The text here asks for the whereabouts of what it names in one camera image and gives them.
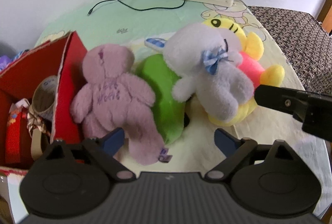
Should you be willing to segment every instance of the white plush toy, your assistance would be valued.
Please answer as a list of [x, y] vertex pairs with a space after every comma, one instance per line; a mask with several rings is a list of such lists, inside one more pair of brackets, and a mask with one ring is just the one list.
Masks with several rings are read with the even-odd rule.
[[195, 23], [177, 31], [162, 50], [168, 67], [181, 77], [173, 98], [184, 102], [196, 93], [209, 115], [231, 120], [254, 93], [252, 81], [236, 68], [241, 49], [240, 39], [228, 29]]

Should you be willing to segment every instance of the green plush toy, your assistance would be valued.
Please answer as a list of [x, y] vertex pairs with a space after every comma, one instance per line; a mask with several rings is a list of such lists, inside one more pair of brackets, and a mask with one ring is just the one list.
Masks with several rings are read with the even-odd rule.
[[178, 139], [188, 124], [185, 118], [185, 103], [172, 97], [172, 88], [180, 79], [164, 62], [162, 54], [151, 55], [136, 69], [136, 75], [144, 79], [156, 94], [156, 102], [151, 108], [158, 132], [165, 144]]

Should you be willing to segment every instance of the blue bow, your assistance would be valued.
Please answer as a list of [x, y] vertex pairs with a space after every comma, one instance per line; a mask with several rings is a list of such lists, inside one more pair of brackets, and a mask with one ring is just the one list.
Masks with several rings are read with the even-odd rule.
[[205, 69], [211, 75], [215, 75], [218, 67], [218, 63], [221, 60], [230, 61], [228, 60], [227, 51], [224, 50], [222, 47], [219, 48], [217, 54], [213, 53], [210, 50], [205, 50], [202, 55], [203, 64]]

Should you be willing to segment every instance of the screw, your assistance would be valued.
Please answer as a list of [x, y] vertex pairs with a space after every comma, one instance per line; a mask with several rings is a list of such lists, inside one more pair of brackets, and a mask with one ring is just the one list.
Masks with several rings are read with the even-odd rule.
[[207, 176], [210, 179], [221, 179], [224, 177], [224, 173], [222, 171], [219, 170], [211, 170], [207, 173]]
[[130, 170], [122, 170], [117, 172], [117, 178], [122, 180], [131, 179], [133, 175], [134, 174]]
[[291, 101], [289, 99], [286, 99], [285, 106], [289, 107], [291, 104], [292, 104]]

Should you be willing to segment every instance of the yellow plush toy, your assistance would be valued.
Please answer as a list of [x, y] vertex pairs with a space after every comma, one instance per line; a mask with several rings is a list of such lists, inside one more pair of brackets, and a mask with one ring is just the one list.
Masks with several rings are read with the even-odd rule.
[[[285, 71], [281, 65], [272, 65], [268, 69], [264, 69], [258, 60], [261, 59], [264, 46], [259, 36], [250, 32], [246, 35], [243, 29], [233, 21], [225, 18], [213, 18], [203, 22], [204, 24], [214, 28], [228, 28], [233, 31], [241, 41], [242, 51], [240, 52], [243, 61], [238, 66], [253, 82], [256, 89], [260, 84], [280, 86], [285, 76]], [[209, 115], [209, 120], [219, 126], [232, 126], [245, 119], [257, 107], [257, 103], [252, 97], [248, 102], [240, 105], [236, 116], [229, 122], [222, 122]]]

